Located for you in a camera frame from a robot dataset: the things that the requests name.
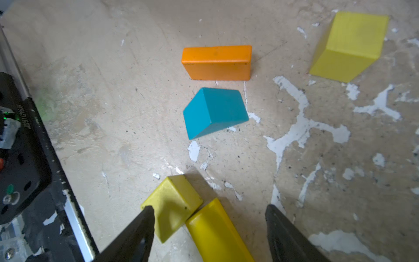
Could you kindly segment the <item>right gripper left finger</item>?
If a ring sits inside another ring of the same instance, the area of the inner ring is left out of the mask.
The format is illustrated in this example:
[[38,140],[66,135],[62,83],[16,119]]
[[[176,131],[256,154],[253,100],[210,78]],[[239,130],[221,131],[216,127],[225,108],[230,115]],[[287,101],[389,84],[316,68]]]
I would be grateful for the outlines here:
[[97,255],[95,262],[147,262],[155,233],[155,211],[146,206],[140,214]]

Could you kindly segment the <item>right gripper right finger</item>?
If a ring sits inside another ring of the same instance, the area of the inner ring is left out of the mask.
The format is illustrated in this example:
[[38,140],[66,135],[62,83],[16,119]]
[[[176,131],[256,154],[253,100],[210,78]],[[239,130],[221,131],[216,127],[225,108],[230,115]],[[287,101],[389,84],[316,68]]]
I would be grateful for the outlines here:
[[329,262],[276,206],[266,208],[267,238],[274,262]]

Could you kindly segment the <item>yellow rectangular block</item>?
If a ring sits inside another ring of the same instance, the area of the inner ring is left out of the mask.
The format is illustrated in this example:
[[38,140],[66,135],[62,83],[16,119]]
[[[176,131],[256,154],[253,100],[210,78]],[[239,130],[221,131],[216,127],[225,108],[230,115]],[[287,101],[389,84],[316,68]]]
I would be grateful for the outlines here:
[[204,262],[254,261],[219,199],[200,209],[185,224]]

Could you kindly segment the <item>lime cube block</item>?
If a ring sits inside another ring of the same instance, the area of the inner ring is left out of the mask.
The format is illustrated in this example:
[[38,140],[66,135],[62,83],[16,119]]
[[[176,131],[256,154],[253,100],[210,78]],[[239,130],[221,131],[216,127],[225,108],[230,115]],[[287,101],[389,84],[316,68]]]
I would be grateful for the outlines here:
[[309,74],[349,83],[380,58],[389,17],[338,12],[317,44]]

